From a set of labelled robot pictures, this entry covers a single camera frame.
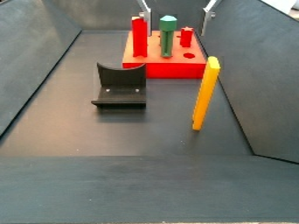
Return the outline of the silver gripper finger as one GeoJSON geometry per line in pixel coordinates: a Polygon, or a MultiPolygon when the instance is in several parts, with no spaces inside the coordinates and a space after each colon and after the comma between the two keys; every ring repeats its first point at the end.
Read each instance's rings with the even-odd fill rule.
{"type": "Polygon", "coordinates": [[[215,17],[215,9],[221,0],[209,0],[207,6],[203,8],[203,20],[200,25],[200,35],[204,35],[208,21],[215,17]]]}
{"type": "Polygon", "coordinates": [[[152,11],[145,3],[145,0],[136,0],[136,1],[141,9],[139,16],[143,17],[147,22],[147,36],[151,36],[152,35],[152,11]]]}

